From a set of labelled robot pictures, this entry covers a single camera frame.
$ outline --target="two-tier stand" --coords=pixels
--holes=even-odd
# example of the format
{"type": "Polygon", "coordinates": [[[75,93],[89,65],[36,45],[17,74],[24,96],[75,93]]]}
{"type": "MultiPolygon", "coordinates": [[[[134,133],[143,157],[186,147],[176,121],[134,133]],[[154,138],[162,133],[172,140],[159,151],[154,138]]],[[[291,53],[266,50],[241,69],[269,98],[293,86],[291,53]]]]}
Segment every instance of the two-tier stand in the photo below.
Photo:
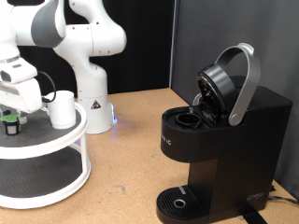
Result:
{"type": "Polygon", "coordinates": [[[66,130],[51,127],[46,112],[27,116],[21,133],[0,130],[0,206],[36,208],[57,203],[87,181],[87,115],[77,103],[77,123],[66,130]]]}

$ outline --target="green object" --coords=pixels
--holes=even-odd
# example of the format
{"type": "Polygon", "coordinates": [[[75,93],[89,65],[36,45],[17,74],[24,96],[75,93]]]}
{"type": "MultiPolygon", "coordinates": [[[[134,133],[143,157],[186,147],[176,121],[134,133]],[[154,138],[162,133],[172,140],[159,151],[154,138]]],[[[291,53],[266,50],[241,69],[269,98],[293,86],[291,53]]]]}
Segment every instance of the green object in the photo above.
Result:
{"type": "Polygon", "coordinates": [[[16,122],[18,121],[19,114],[10,114],[10,115],[5,115],[1,118],[2,121],[5,122],[16,122]]]}

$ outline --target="coffee maker lid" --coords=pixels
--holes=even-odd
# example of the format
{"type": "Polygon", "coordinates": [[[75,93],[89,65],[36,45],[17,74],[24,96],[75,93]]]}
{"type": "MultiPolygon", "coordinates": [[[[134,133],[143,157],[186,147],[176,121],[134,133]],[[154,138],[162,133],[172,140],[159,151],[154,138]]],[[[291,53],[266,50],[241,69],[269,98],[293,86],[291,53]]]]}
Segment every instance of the coffee maker lid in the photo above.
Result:
{"type": "Polygon", "coordinates": [[[227,111],[230,125],[238,125],[249,106],[251,98],[261,77],[261,63],[254,48],[245,43],[226,49],[217,61],[202,69],[197,82],[203,98],[207,99],[220,111],[227,111]],[[248,62],[248,72],[240,93],[237,95],[235,85],[226,74],[227,64],[239,53],[244,53],[248,62]]]}

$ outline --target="drip tray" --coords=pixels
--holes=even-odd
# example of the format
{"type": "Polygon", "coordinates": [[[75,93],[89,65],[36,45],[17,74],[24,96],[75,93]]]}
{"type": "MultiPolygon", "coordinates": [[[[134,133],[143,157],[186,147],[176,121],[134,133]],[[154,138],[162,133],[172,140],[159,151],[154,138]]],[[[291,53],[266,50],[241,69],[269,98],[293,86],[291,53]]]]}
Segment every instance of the drip tray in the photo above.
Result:
{"type": "Polygon", "coordinates": [[[188,186],[162,192],[157,199],[157,215],[163,223],[207,223],[207,212],[188,186]]]}
{"type": "Polygon", "coordinates": [[[82,174],[81,154],[65,147],[48,155],[0,160],[0,195],[33,198],[63,189],[82,174]]]}

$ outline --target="black wall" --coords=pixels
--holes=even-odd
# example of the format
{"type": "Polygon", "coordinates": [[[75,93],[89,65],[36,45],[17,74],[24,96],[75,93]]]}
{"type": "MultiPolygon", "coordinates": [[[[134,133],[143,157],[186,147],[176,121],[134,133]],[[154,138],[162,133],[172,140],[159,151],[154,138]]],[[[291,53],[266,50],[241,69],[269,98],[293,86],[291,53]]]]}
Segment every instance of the black wall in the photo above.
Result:
{"type": "MultiPolygon", "coordinates": [[[[111,19],[127,34],[128,43],[121,54],[94,57],[91,62],[107,71],[108,93],[143,91],[168,87],[175,0],[103,0],[111,19]]],[[[43,0],[8,0],[15,6],[34,6],[43,0]]],[[[64,0],[67,24],[87,21],[75,14],[64,0]]],[[[74,72],[52,49],[19,47],[21,56],[37,70],[47,72],[58,90],[77,93],[74,72]]],[[[49,82],[38,77],[42,93],[51,91],[49,82]]]]}
{"type": "MultiPolygon", "coordinates": [[[[199,90],[196,76],[227,48],[251,44],[262,64],[261,86],[293,101],[275,179],[299,198],[299,2],[292,0],[180,1],[173,90],[189,104],[199,90]]],[[[244,55],[230,75],[245,75],[244,55]]]]}

